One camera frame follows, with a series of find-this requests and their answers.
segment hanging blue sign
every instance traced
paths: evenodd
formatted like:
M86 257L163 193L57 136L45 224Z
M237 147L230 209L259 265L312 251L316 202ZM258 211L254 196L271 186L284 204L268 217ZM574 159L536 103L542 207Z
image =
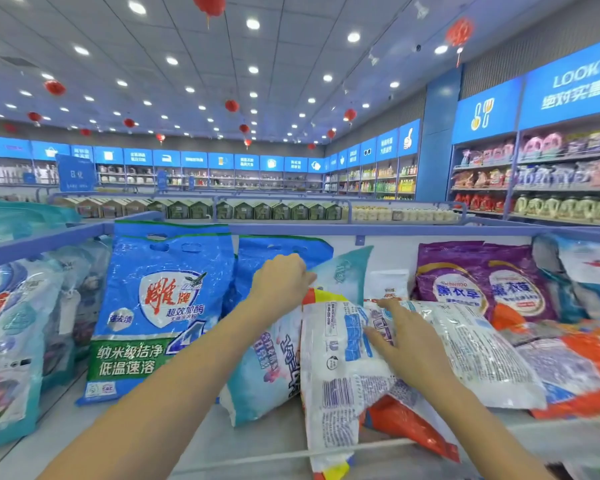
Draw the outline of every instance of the hanging blue sign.
M103 163L105 165L125 164L122 148L114 148L113 146L94 146L93 158L96 163Z
M274 155L260 155L260 171L284 171L285 159Z
M325 173L327 171L327 158L309 158L307 171L309 173Z
M155 181L158 185L158 190L167 190L167 172L165 170L158 170L155 174Z
M151 150L142 148L125 148L125 165L152 166L153 155Z
M233 156L236 170L257 170L260 168L260 156L236 153Z
M285 171L306 173L308 160L305 157L285 157Z
M56 161L56 155L71 155L71 147L64 143L32 141L33 160Z
M22 181L27 185L35 185L36 176L32 172L26 171L22 174Z
M600 43L527 74L520 129L600 112Z
M398 156L404 157L418 152L420 120L415 120L398 128Z
M31 160L31 142L26 139L0 137L0 158Z
M205 152L180 152L180 160L186 168L209 168Z
M516 130L522 77L458 102L452 143L464 143Z
M209 153L209 168L233 169L232 153Z
M360 166L360 145L355 144L347 150L347 168Z
M96 183L96 172L86 158L69 155L56 156L60 192L92 192Z
M360 143L360 164L367 165L376 162L376 138Z
M343 150L338 153L338 170L342 170L347 167L347 156L349 155L348 151Z
M85 146L83 144L72 144L71 145L71 154L76 158L84 158L93 161L93 147Z
M180 152L174 150L154 150L153 166L174 166L180 168Z
M398 128L376 138L376 161L391 160L398 154Z

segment blue pillar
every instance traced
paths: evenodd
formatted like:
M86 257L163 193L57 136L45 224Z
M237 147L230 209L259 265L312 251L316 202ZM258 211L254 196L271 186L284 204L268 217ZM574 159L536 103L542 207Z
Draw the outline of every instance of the blue pillar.
M462 66L445 72L427 84L416 177L416 201L447 200L451 133L456 119L461 82Z

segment barcode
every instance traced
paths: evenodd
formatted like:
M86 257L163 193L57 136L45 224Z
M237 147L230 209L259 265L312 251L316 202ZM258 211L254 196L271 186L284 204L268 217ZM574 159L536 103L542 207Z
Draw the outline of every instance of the barcode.
M353 406L351 379L334 379L322 383L322 407Z

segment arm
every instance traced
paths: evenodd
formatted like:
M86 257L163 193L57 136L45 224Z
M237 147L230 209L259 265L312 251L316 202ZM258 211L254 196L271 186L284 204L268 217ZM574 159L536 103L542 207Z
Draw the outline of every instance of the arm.
M315 279L305 269L296 254L267 261L246 300L110 407L38 480L167 478L242 355L301 304Z
M432 325L397 300L380 300L379 305L393 316L395 346L374 328L365 330L369 341L440 414L480 475L486 480L554 480L542 462L456 378Z

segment recessed light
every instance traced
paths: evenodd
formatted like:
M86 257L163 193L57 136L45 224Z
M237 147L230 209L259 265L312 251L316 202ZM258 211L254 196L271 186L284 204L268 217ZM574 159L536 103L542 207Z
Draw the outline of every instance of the recessed light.
M258 30L260 28L260 22L255 18L247 18L247 27L250 30Z
M86 48L81 47L80 45L74 45L73 49L80 55L89 55L89 51Z
M138 15L146 15L146 8L136 1L129 0L129 8Z

